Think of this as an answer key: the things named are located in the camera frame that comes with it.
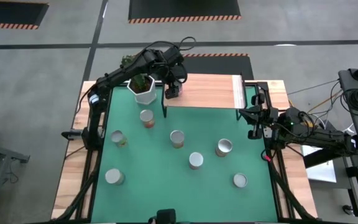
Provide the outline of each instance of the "concrete floor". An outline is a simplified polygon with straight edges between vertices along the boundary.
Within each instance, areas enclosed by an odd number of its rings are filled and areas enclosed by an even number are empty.
[[[358,40],[358,0],[239,0],[240,21],[173,24],[127,23],[128,0],[108,1],[99,43],[178,41]],[[2,44],[90,44],[102,0],[49,0],[39,30],[0,30]],[[117,68],[121,57],[140,49],[98,49],[90,80]],[[89,49],[0,50],[0,145],[31,155],[15,165],[20,178],[0,194],[0,223],[47,221],[52,212],[70,128]],[[293,47],[198,47],[190,53],[248,53],[255,79],[281,79],[287,92],[337,79],[337,72],[358,67],[358,45]],[[308,110],[329,97],[332,85],[289,98]],[[351,123],[336,105],[329,120],[338,129]],[[320,218],[358,223],[338,209],[342,190],[312,189]]]

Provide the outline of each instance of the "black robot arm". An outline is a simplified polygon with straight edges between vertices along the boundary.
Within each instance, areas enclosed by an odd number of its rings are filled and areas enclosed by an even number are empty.
[[[144,49],[135,56],[133,62],[127,66],[120,66],[117,70],[97,79],[88,90],[89,120],[88,126],[82,131],[81,137],[88,150],[100,150],[103,143],[99,133],[101,114],[107,110],[111,90],[135,75],[145,73],[155,75],[162,83],[168,85],[165,90],[167,99],[179,95],[180,79],[187,78],[187,72],[182,62],[184,58],[180,49],[173,45],[167,51]]]
[[[289,108],[286,112],[279,114],[278,109],[270,107],[263,109],[262,105],[255,105],[253,100],[253,107],[240,110],[240,114],[244,117],[248,124],[254,126],[253,130],[249,131],[249,139],[258,139],[262,137],[262,128],[270,128],[272,135],[268,138],[266,150],[279,151],[284,149],[290,143],[321,147],[323,150],[316,151],[303,158],[305,167],[311,167],[320,163],[330,161],[331,159],[350,156],[356,154],[356,149],[352,144],[352,137],[342,131],[330,131],[319,129],[315,127],[315,122],[306,114],[294,107]],[[266,161],[272,166],[272,176],[277,184],[284,191],[295,210],[299,213],[302,219],[311,220],[314,223],[316,219],[312,217],[305,208],[299,203],[296,197],[292,194],[290,188],[280,177],[271,162],[271,158],[264,157]]]

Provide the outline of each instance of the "green table mat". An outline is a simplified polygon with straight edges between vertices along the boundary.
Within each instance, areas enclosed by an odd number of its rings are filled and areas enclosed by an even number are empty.
[[[247,101],[255,94],[247,87]],[[250,140],[244,119],[234,110],[211,108],[161,108],[161,89],[151,105],[141,106],[123,87],[115,88],[108,117],[92,214],[93,223],[146,222],[157,210],[174,208],[178,222],[276,222],[275,204],[267,163],[260,158],[263,139]],[[147,129],[139,119],[144,109],[154,112],[155,126]],[[185,133],[185,146],[175,149],[173,130]],[[118,148],[111,133],[121,130],[128,139]],[[230,139],[233,150],[218,157],[215,147]],[[200,152],[204,164],[192,170],[188,158]],[[125,174],[122,185],[106,182],[105,173],[118,168]],[[245,188],[232,183],[235,173],[248,178]]]

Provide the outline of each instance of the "green plant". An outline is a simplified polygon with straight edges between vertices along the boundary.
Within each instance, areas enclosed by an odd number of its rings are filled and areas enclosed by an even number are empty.
[[[132,61],[135,59],[135,55],[126,55],[121,60],[122,66],[127,66],[132,63]],[[143,93],[150,89],[151,81],[146,77],[146,74],[139,74],[135,75],[131,78],[131,84],[130,88],[135,93]]]

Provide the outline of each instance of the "open can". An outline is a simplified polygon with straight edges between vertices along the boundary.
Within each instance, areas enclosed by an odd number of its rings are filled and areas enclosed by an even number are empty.
[[[111,169],[106,172],[105,175],[106,181],[109,184],[121,185],[124,180],[125,176],[119,169]]]
[[[183,132],[174,130],[171,132],[170,139],[172,146],[179,149],[185,145],[185,134]]]
[[[153,111],[150,110],[142,110],[142,112],[140,112],[140,119],[143,122],[143,125],[146,128],[152,128],[154,126],[154,114]]]
[[[127,138],[125,135],[117,130],[111,133],[111,141],[116,143],[118,147],[124,147],[127,144]]]
[[[221,139],[216,146],[215,153],[219,157],[225,157],[233,149],[233,143],[227,139]]]
[[[236,173],[233,177],[233,184],[238,188],[243,188],[248,184],[248,179],[244,174]]]
[[[203,165],[204,157],[199,152],[193,152],[189,157],[189,165],[192,169],[199,169]]]

